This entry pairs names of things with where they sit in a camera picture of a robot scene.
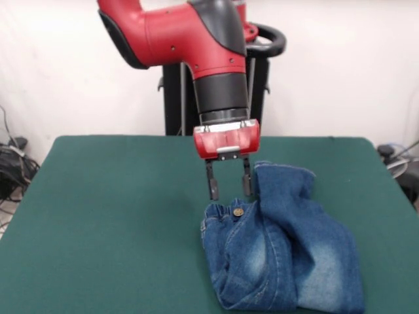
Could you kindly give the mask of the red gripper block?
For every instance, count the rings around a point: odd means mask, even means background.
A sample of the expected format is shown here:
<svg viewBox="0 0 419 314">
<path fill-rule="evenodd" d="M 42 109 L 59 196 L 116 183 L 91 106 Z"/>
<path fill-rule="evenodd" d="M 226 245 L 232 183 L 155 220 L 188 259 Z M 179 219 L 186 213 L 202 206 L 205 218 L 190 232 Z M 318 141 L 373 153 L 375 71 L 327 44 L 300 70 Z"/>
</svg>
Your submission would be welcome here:
<svg viewBox="0 0 419 314">
<path fill-rule="evenodd" d="M 201 159 L 206 160 L 210 200 L 217 201 L 219 199 L 219 189 L 213 173 L 212 159 L 218 159 L 220 155 L 230 152 L 238 152 L 241 155 L 253 154 L 260 147 L 260 138 L 260 125 L 256 119 L 197 126 L 193 129 L 193 139 L 198 155 Z M 242 156 L 241 159 L 244 167 L 242 177 L 244 194 L 251 196 L 253 187 L 249 156 Z"/>
</svg>

